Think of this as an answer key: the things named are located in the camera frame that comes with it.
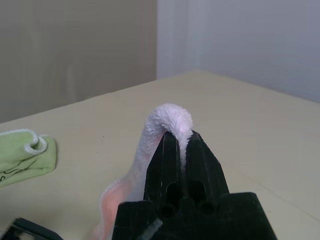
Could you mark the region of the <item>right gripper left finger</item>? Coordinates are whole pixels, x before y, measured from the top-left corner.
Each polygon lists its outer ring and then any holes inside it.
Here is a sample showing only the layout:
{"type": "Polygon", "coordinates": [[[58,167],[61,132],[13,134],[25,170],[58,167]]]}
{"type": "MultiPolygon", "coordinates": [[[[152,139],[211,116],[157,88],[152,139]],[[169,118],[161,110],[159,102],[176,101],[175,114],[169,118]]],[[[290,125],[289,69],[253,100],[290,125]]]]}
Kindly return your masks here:
{"type": "Polygon", "coordinates": [[[176,138],[166,132],[148,165],[143,199],[156,208],[178,207],[182,198],[180,148],[176,138]]]}

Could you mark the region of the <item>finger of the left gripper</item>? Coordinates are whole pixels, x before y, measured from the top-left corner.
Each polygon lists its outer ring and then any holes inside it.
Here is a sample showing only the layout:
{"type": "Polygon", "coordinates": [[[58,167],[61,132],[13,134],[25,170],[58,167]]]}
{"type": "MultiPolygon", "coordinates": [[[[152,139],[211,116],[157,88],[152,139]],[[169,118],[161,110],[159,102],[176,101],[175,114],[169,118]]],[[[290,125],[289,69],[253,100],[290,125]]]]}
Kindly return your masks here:
{"type": "Polygon", "coordinates": [[[5,240],[21,240],[22,235],[31,236],[32,240],[62,240],[56,232],[22,217],[16,218],[4,232],[5,240]]]}

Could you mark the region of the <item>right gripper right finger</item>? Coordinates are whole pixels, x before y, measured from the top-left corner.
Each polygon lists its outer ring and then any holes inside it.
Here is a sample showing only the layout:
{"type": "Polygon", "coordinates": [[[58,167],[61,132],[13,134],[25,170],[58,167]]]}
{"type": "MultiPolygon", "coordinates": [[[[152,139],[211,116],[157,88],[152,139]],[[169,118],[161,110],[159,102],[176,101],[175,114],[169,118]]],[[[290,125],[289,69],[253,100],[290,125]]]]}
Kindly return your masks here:
{"type": "Polygon", "coordinates": [[[219,161],[201,135],[193,131],[186,149],[189,196],[196,202],[217,202],[221,196],[219,161]]]}

